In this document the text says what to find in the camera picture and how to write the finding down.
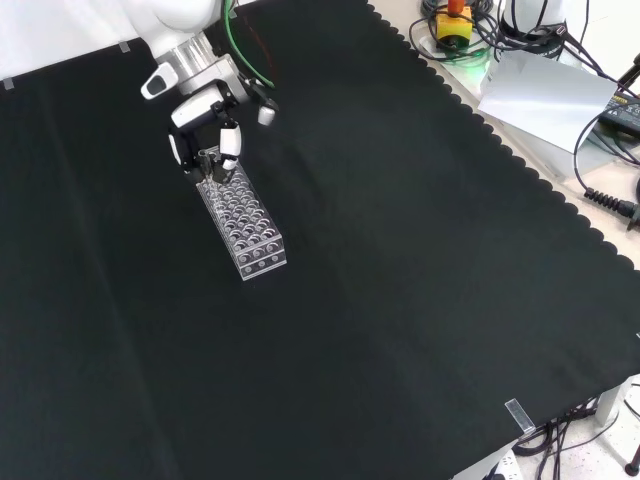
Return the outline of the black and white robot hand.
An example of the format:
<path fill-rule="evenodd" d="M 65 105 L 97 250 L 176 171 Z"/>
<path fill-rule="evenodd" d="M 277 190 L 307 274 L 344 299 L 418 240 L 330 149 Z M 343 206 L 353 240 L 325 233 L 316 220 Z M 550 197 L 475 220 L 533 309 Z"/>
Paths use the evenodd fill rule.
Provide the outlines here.
<path fill-rule="evenodd" d="M 198 170 L 218 184 L 227 184 L 235 174 L 243 146 L 241 127 L 232 117 L 231 109 L 250 100 L 258 105 L 258 123 L 268 126 L 279 107 L 265 86 L 241 73 L 229 55 L 220 58 L 204 74 L 209 83 L 171 114 L 168 139 L 184 173 Z M 206 125 L 219 129 L 218 155 L 212 160 L 199 156 L 204 148 L 199 145 L 196 132 Z"/>

